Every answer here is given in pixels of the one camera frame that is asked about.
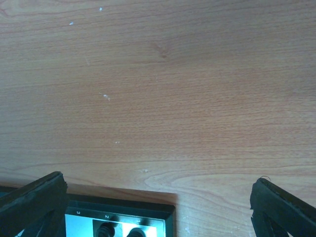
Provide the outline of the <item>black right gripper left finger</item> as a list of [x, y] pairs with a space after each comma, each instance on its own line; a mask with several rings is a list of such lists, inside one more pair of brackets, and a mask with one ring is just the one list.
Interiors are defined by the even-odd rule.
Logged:
[[54, 171], [20, 188], [0, 187], [2, 237], [57, 237], [65, 228], [67, 183]]

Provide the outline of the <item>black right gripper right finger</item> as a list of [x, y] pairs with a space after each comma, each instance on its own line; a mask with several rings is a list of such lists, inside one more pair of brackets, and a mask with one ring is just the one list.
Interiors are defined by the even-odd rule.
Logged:
[[316, 235], [316, 209], [265, 178], [252, 186], [250, 209], [257, 237]]

